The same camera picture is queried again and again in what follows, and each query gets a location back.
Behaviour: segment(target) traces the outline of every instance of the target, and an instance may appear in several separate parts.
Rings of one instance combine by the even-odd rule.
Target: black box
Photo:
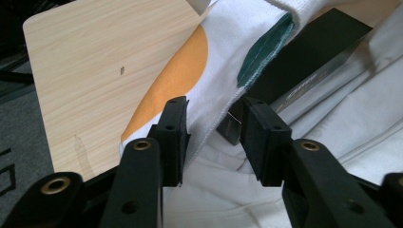
[[[371,29],[330,9],[281,50],[245,96],[260,99],[279,113],[342,66]],[[217,128],[232,144],[239,141],[240,120],[241,104],[236,102]]]

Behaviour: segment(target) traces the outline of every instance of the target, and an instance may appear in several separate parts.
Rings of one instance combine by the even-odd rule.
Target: white cloth
[[[400,7],[377,25],[348,63],[322,82],[346,80],[346,85],[300,111],[291,125],[295,138],[324,143],[348,171],[376,183],[388,172],[403,170],[402,17]],[[310,102],[315,92],[302,101]],[[208,139],[165,206],[167,227],[291,226],[280,189],[261,187],[240,146],[229,145],[218,133]]]
[[[189,93],[192,96],[189,116],[200,117],[188,123],[191,133],[196,135],[189,148],[193,151],[190,155],[194,156],[187,163],[183,185],[175,188],[164,202],[165,227],[290,227],[280,188],[261,187],[240,145],[230,145],[213,130],[229,105],[243,93],[243,90],[237,90],[231,85],[234,82],[222,81],[237,75],[240,70],[240,66],[237,66],[240,64],[238,58],[245,58],[247,50],[263,32],[279,20],[284,10],[293,13],[296,23],[294,33],[297,33],[312,13],[324,3],[309,0],[268,2],[281,9],[273,8],[273,5],[269,4],[251,9],[249,1],[220,0],[210,11],[212,16],[209,15],[210,17],[202,23],[206,36],[212,41],[208,47],[211,52],[205,72],[213,72],[219,80],[214,84],[199,85],[197,90]],[[395,4],[392,0],[331,2],[342,2],[341,7],[347,6],[346,8],[362,8],[372,4],[368,9],[375,9],[376,4],[385,2]],[[268,16],[267,21],[274,23],[263,23],[266,27],[261,29],[260,33],[255,33],[253,38],[244,37],[249,34],[247,32],[255,30],[253,26],[247,29],[240,26],[242,32],[237,33],[234,29],[236,25],[248,23],[250,26],[250,22],[258,18],[257,14]],[[331,86],[332,80],[344,80],[345,86],[328,94],[326,99],[315,92],[307,93],[301,98],[302,101],[311,102],[313,98],[321,102],[309,110],[300,109],[297,115],[290,114],[292,112],[288,116],[282,113],[284,118],[289,118],[288,122],[295,131],[294,137],[305,136],[324,143],[348,170],[374,182],[379,182],[386,172],[403,170],[403,105],[400,102],[403,91],[400,85],[403,82],[399,77],[403,70],[403,48],[400,39],[403,12],[400,7],[385,23],[380,23],[384,20],[382,16],[389,13],[382,10],[379,15],[370,23],[376,26],[374,34],[368,37],[347,65],[334,72],[332,79],[322,82],[323,86]],[[239,19],[235,22],[240,24],[232,24],[231,17]],[[233,50],[231,45],[228,45],[228,40],[220,40],[223,33],[227,37],[233,37]],[[228,55],[224,53],[225,60],[222,60],[220,54],[225,51],[228,51]],[[237,57],[237,60],[232,61],[233,56]],[[197,101],[197,95],[200,94],[218,97],[216,100],[211,98]],[[211,111],[201,109],[211,106]],[[154,124],[156,121],[158,116],[147,124]],[[147,129],[139,131],[140,134],[131,132],[133,134],[123,144],[143,136]]]

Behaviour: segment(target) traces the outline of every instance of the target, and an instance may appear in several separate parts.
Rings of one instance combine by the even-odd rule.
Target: wood grain surface
[[[80,0],[24,24],[55,172],[119,163],[143,95],[202,20],[184,0]]]

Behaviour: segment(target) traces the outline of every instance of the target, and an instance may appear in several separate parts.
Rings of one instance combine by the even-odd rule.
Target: white fabric
[[[190,6],[199,15],[203,14],[209,7],[211,7],[218,0],[186,0]],[[317,0],[266,0],[267,2],[279,7],[282,10],[291,12],[293,14],[296,29],[294,34],[297,34],[308,22],[310,17],[323,7],[326,1]]]
[[[324,143],[349,171],[376,183],[387,172],[403,170],[402,7],[382,21],[372,21],[373,34],[322,82],[344,80],[345,86],[288,116],[295,138]],[[311,96],[322,99],[314,92],[301,99],[310,102]],[[164,219],[166,227],[290,227],[280,189],[261,187],[242,149],[215,132],[184,173],[182,187],[165,202]]]
[[[220,0],[201,22],[208,41],[208,56],[202,76],[184,94],[191,101],[187,107],[187,126],[188,132],[192,134],[185,168],[197,157],[207,137],[217,127],[230,105],[244,93],[244,87],[238,86],[237,76],[249,49],[285,13],[263,0]],[[151,125],[156,124],[159,117],[160,114],[132,132],[123,141],[121,153],[130,141],[146,137]]]

